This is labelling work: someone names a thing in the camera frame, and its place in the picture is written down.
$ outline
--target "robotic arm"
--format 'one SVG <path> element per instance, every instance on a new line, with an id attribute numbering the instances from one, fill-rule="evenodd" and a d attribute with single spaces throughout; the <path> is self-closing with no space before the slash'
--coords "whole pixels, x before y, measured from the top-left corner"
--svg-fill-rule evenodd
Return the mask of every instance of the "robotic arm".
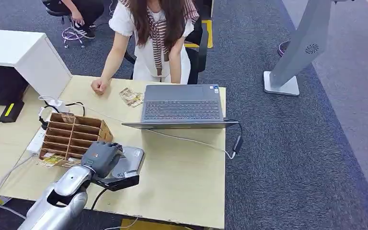
<path id="1" fill-rule="evenodd" d="M 139 184 L 139 174 L 125 172 L 123 178 L 106 178 L 124 157 L 117 143 L 94 142 L 81 159 L 59 181 L 52 183 L 29 209 L 18 230 L 63 230 L 84 209 L 90 183 L 117 191 Z"/>

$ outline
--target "wooden organizer box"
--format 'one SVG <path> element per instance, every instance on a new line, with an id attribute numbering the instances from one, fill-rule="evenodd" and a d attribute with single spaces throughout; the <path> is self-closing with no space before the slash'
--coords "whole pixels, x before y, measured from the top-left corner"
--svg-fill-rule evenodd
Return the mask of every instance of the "wooden organizer box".
<path id="1" fill-rule="evenodd" d="M 49 157 L 47 153 L 64 157 L 56 165 L 68 163 L 70 157 L 81 159 L 95 141 L 112 142 L 114 136 L 105 121 L 75 116 L 69 113 L 52 113 L 39 158 Z"/>

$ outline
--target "speaker grille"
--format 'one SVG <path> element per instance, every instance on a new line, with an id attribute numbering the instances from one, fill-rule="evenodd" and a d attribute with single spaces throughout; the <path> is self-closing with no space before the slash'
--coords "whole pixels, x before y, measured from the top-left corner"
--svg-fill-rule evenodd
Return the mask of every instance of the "speaker grille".
<path id="1" fill-rule="evenodd" d="M 306 54 L 315 54 L 320 50 L 320 46 L 317 44 L 311 44 L 307 47 L 305 47 L 305 53 Z"/>

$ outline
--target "power strip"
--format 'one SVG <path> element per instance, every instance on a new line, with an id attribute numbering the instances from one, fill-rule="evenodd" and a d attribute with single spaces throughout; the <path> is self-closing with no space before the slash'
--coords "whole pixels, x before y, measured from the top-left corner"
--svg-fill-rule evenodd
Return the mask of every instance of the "power strip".
<path id="1" fill-rule="evenodd" d="M 33 137 L 32 141 L 30 141 L 29 145 L 27 146 L 26 151 L 31 154 L 38 154 L 40 152 L 40 148 L 43 145 L 45 134 L 46 131 L 40 127 L 36 135 Z"/>

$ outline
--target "white cable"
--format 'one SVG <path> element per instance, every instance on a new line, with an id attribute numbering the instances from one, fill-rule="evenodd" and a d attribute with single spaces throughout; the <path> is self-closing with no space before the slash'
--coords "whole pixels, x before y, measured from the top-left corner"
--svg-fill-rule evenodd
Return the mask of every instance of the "white cable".
<path id="1" fill-rule="evenodd" d="M 28 161 L 30 158 L 32 158 L 33 155 L 30 155 L 30 157 L 26 158 L 25 160 L 23 160 L 22 162 L 20 162 L 20 164 L 17 164 L 15 165 L 12 169 L 9 170 L 9 172 L 7 172 L 3 177 L 2 179 L 0 180 L 0 189 L 2 188 L 3 184 L 5 183 L 6 179 L 9 177 L 9 175 L 11 174 L 11 172 L 13 170 L 15 170 L 17 167 L 21 166 L 22 164 L 24 164 L 26 161 Z M 5 207 L 5 206 L 2 206 L 0 205 L 0 208 L 3 208 L 5 210 L 8 210 L 10 211 L 11 213 L 13 214 L 16 214 L 18 215 L 19 217 L 23 218 L 23 219 L 26 219 L 26 217 L 18 212 L 16 212 L 15 210 L 11 209 L 11 208 L 8 208 L 8 207 Z"/>
<path id="2" fill-rule="evenodd" d="M 114 0 L 111 0 L 111 4 L 109 4 L 109 16 L 111 17 L 114 15 L 114 12 L 115 12 L 115 10 L 111 10 L 113 3 L 114 3 Z"/>
<path id="3" fill-rule="evenodd" d="M 179 139 L 179 140 L 186 140 L 186 141 L 192 141 L 192 142 L 195 142 L 195 143 L 198 143 L 198 144 L 201 144 L 201 145 L 206 145 L 212 149 L 215 149 L 215 150 L 218 150 L 218 151 L 222 151 L 224 153 L 226 153 L 226 155 L 229 157 L 229 159 L 233 159 L 236 155 L 236 152 L 233 152 L 232 156 L 229 155 L 228 152 L 226 152 L 225 150 L 223 149 L 220 149 L 220 148 L 217 148 L 213 145 L 210 145 L 210 144 L 207 144 L 207 143 L 204 143 L 204 142 L 201 142 L 201 141 L 197 141 L 197 140 L 193 140 L 193 139 L 188 139 L 188 138 L 181 138 L 181 137 L 176 137 L 176 136 L 173 136 L 173 135 L 168 135 L 168 134 L 164 134 L 164 133 L 161 133 L 161 132 L 157 132 L 157 131 L 154 131 L 154 130 L 150 130 L 148 129 L 147 131 L 149 132 L 152 132 L 152 133 L 157 133 L 157 134 L 160 134 L 162 136 L 165 136 L 165 137 L 169 137 L 169 138 L 175 138 L 175 139 Z"/>
<path id="4" fill-rule="evenodd" d="M 113 227 L 113 228 L 107 228 L 107 229 L 104 229 L 104 230 L 112 230 L 112 229 L 126 229 L 126 228 L 130 228 L 131 226 L 133 226 L 133 225 L 136 223 L 136 221 L 137 221 L 138 219 L 139 219 L 139 217 L 136 217 L 136 220 L 135 220 L 133 223 L 129 224 L 128 226 Z"/>
<path id="5" fill-rule="evenodd" d="M 46 99 L 44 99 L 45 97 L 47 97 L 48 99 L 52 99 L 52 100 L 59 100 L 59 101 L 67 102 L 67 103 L 75 103 L 75 102 L 64 101 L 64 100 L 62 100 L 62 99 L 58 99 L 58 98 L 53 98 L 53 97 L 51 97 L 51 96 L 46 96 L 46 95 L 39 96 L 39 100 L 41 100 L 41 101 L 45 101 L 45 100 L 46 100 Z M 86 109 L 89 109 L 89 110 L 92 110 L 92 111 L 94 111 L 94 112 L 97 112 L 97 113 L 99 113 L 99 114 L 101 114 L 101 115 L 103 115 L 103 116 L 105 116 L 105 117 L 108 117 L 108 118 L 110 118 L 110 119 L 112 119 L 112 120 L 119 121 L 119 122 L 122 122 L 122 123 L 123 123 L 123 121 L 121 121 L 121 120 L 118 120 L 118 119 L 116 119 L 116 118 L 113 118 L 113 117 L 110 117 L 110 116 L 108 116 L 108 115 L 105 115 L 105 114 L 103 114 L 103 113 L 101 113 L 101 112 L 98 112 L 98 111 L 96 111 L 96 110 L 94 110 L 94 109 L 88 108 L 87 106 L 85 106 L 85 108 L 86 108 Z M 170 137 L 170 138 L 175 138 L 175 139 L 179 139 L 179 140 L 186 140 L 186 141 L 192 141 L 192 142 L 195 142 L 195 143 L 198 143 L 198 144 L 201 144 L 201 145 L 206 145 L 206 146 L 211 147 L 211 148 L 213 148 L 213 149 L 215 149 L 215 150 L 222 151 L 222 152 L 226 153 L 226 155 L 227 155 L 227 156 L 229 157 L 229 159 L 231 159 L 231 160 L 232 160 L 232 159 L 235 157 L 235 155 L 236 155 L 236 152 L 233 152 L 233 153 L 232 153 L 232 156 L 230 156 L 230 155 L 229 155 L 229 153 L 228 153 L 228 152 L 226 152 L 226 150 L 219 149 L 219 148 L 217 148 L 217 147 L 215 147 L 215 146 L 213 146 L 213 145 L 210 145 L 210 144 L 207 144 L 207 143 L 204 143 L 204 142 L 201 142 L 201 141 L 192 140 L 192 139 L 188 139 L 188 138 L 176 137 L 176 136 L 172 136 L 172 135 L 168 135 L 168 134 L 160 133 L 160 132 L 153 131 L 153 130 L 147 130 L 147 131 L 150 131 L 150 132 L 153 132 L 153 133 L 157 133 L 157 134 L 160 134 L 160 135 L 162 135 L 162 136 L 166 136 L 166 137 Z"/>

